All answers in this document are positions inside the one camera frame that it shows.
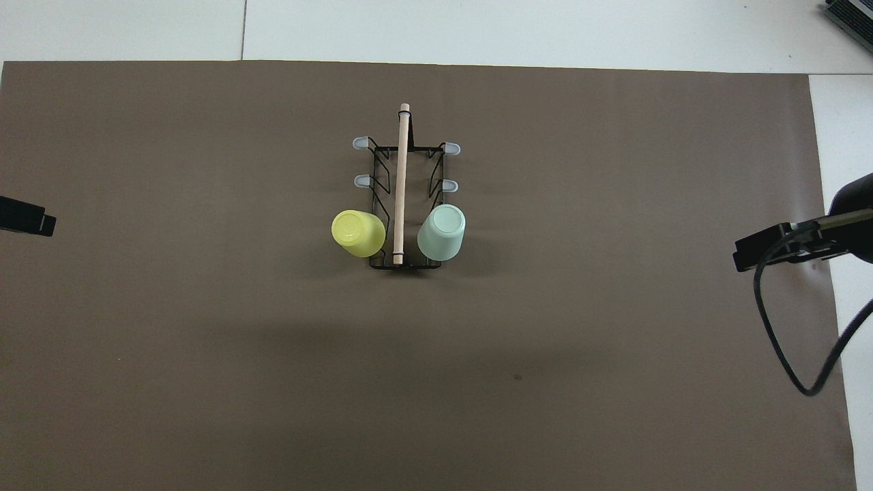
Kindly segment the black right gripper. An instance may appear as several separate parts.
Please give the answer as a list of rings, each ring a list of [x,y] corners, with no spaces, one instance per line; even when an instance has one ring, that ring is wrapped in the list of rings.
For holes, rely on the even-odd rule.
[[[835,194],[829,215],[871,209],[871,206],[870,173],[846,184]],[[733,263],[736,271],[754,270],[767,250],[780,241],[783,244],[773,253],[767,265],[826,261],[849,252],[859,260],[872,264],[871,220],[833,228],[827,232],[813,228],[812,222],[782,222],[734,243]]]

